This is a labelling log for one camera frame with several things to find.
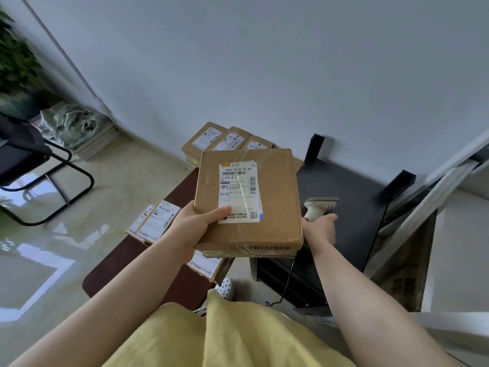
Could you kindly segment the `dark brown low table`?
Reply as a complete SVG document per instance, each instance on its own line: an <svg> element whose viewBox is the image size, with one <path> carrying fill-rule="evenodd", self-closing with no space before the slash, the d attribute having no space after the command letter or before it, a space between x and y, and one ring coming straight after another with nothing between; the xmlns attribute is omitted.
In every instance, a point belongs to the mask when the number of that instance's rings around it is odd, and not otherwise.
<svg viewBox="0 0 489 367"><path fill-rule="evenodd" d="M195 168L164 200L184 207L195 197L199 169ZM127 235L82 281L82 289L89 297L95 296L120 271L143 253L148 246ZM207 292L215 283L191 270L187 265L178 275L162 299L162 304L175 302L193 311L202 306Z"/></svg>

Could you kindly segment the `large open cardboard box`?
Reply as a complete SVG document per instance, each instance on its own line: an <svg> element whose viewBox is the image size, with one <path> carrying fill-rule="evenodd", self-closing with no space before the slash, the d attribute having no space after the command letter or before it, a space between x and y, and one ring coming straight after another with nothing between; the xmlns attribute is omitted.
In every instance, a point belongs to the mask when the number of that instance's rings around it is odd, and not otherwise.
<svg viewBox="0 0 489 367"><path fill-rule="evenodd" d="M437 210L409 237L372 281L408 312L421 311Z"/></svg>

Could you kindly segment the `white barcode scanner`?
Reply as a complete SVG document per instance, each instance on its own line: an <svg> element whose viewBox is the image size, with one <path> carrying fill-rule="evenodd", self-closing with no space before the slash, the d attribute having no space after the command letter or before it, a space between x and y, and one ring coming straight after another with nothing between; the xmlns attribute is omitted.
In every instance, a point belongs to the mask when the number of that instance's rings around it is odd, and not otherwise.
<svg viewBox="0 0 489 367"><path fill-rule="evenodd" d="M339 202L339 197L312 197L304 202L304 218L313 222L317 218L329 214Z"/></svg>

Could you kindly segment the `person's left hand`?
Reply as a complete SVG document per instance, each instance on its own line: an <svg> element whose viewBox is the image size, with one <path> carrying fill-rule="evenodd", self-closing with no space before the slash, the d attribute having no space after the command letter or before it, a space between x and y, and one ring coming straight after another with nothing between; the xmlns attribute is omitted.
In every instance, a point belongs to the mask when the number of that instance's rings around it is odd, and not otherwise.
<svg viewBox="0 0 489 367"><path fill-rule="evenodd" d="M195 246L211 225L203 221L203 214L194 211L194 204L195 201L191 200L180 209L170 227L162 235L163 242L171 244L172 252L175 252L180 264L186 264L192 259Z"/></svg>

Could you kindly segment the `person's right hand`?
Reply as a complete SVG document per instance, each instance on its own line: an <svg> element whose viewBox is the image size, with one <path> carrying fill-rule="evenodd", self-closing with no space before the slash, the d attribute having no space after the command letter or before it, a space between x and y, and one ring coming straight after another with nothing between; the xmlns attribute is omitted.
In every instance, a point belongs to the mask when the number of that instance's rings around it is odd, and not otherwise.
<svg viewBox="0 0 489 367"><path fill-rule="evenodd" d="M317 218L313 222L307 221L304 217L302 218L302 227L304 231L304 239L307 242L310 250L312 252L321 251L327 244L331 245L322 230L321 217Z"/></svg>

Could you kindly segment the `stack of flat cardboard sheets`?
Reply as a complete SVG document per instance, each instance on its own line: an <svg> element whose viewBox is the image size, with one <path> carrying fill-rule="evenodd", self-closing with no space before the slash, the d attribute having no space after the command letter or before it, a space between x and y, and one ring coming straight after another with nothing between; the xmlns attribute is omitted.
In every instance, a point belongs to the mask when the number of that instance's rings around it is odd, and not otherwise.
<svg viewBox="0 0 489 367"><path fill-rule="evenodd" d="M94 158L96 154L101 152L103 148L109 145L109 143L115 140L119 135L119 132L113 122L102 125L100 130L95 133L90 139L84 141L81 145L71 150L77 158L83 161L89 161Z"/></svg>

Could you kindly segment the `yellow garment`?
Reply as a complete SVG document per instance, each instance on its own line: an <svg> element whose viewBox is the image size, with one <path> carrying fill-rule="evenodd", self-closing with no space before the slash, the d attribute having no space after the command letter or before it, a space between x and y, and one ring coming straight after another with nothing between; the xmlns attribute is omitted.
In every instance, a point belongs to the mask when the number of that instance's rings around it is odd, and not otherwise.
<svg viewBox="0 0 489 367"><path fill-rule="evenodd" d="M302 324L215 290L205 316L177 303L158 308L103 367L356 367Z"/></svg>

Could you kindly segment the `black desk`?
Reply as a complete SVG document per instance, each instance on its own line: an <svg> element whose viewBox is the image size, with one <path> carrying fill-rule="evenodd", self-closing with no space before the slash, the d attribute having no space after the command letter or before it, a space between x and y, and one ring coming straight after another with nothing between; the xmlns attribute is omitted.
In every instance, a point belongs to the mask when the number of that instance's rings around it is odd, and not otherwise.
<svg viewBox="0 0 489 367"><path fill-rule="evenodd" d="M337 250L359 271L370 256L389 199L384 185L332 162L315 160L304 164L297 174L301 204L312 197L339 197L333 213ZM295 259L252 258L254 280L265 283L294 308L321 307L327 304L307 243Z"/></svg>

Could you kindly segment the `person's right forearm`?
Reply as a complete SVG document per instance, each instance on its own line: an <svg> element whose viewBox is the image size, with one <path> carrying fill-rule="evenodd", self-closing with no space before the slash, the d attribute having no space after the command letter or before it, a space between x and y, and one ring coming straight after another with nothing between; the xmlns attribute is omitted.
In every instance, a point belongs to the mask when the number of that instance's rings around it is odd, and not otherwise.
<svg viewBox="0 0 489 367"><path fill-rule="evenodd" d="M458 367L406 309L326 238L307 241L327 303L359 367Z"/></svg>

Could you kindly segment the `crumpled grey-green plastic bag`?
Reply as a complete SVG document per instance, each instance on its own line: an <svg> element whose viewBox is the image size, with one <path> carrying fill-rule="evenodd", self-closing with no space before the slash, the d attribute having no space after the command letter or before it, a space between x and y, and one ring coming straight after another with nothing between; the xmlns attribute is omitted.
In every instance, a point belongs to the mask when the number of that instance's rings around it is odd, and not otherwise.
<svg viewBox="0 0 489 367"><path fill-rule="evenodd" d="M68 102L40 111L38 129L43 137L64 148L75 150L101 130L103 118Z"/></svg>

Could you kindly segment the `green leafy plant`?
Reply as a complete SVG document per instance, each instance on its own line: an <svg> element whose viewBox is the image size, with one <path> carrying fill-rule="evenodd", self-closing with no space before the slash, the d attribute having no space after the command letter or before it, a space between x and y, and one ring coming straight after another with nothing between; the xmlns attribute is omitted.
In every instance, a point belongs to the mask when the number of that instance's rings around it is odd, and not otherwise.
<svg viewBox="0 0 489 367"><path fill-rule="evenodd" d="M0 113L30 120L43 102L41 65L14 23L0 5Z"/></svg>

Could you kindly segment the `person's left forearm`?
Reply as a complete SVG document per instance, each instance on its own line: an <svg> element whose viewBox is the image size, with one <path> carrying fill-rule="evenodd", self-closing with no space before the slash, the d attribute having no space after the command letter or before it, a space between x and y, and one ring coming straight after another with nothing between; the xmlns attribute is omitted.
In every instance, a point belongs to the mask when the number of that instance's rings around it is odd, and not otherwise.
<svg viewBox="0 0 489 367"><path fill-rule="evenodd" d="M9 367L101 367L159 308L193 245L164 235Z"/></svg>

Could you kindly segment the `white framed board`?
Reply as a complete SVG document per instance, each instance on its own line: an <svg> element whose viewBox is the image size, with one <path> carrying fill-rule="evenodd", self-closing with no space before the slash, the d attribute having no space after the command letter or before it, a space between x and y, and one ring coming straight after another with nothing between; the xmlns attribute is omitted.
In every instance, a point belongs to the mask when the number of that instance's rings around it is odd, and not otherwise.
<svg viewBox="0 0 489 367"><path fill-rule="evenodd" d="M424 182L397 197L378 232L385 242L369 258L364 275L374 277L425 220L441 207L469 176L489 166L489 130L477 137Z"/></svg>

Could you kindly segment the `white foam panel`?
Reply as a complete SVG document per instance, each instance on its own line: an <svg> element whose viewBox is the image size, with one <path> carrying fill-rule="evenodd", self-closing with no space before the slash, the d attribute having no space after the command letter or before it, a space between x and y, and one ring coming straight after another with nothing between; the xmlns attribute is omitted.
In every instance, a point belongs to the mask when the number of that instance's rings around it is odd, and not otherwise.
<svg viewBox="0 0 489 367"><path fill-rule="evenodd" d="M489 312L489 201L453 192L437 212L422 312Z"/></svg>

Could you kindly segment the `black metal frame chair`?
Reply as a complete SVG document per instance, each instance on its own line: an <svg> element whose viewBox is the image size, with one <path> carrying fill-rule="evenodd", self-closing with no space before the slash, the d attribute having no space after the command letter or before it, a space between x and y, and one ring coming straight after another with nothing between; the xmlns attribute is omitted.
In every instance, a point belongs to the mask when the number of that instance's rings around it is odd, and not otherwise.
<svg viewBox="0 0 489 367"><path fill-rule="evenodd" d="M9 186L29 172L45 164L51 158L59 162L49 171L28 182L24 186ZM0 190L5 192L26 192L44 180L50 182L64 200L64 204L51 215L39 222L26 222L0 203L0 211L24 227L36 227L50 222L69 206L87 195L95 185L91 173L72 162L73 153L46 138L28 120L10 117L0 113ZM64 167L70 167L89 178L90 184L75 197L68 199L64 191L51 178L51 175Z"/></svg>

